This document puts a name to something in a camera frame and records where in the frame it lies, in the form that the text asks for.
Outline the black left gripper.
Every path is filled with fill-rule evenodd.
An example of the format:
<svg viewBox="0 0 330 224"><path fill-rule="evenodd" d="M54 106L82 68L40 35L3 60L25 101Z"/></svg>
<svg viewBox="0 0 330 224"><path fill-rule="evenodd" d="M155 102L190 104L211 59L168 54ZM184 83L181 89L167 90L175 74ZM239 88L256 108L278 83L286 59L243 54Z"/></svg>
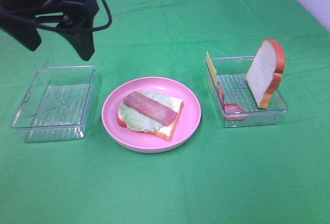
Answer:
<svg viewBox="0 0 330 224"><path fill-rule="evenodd" d="M1 0L1 30L31 51L42 40L36 28L61 32L84 61L95 52L96 0Z"/></svg>

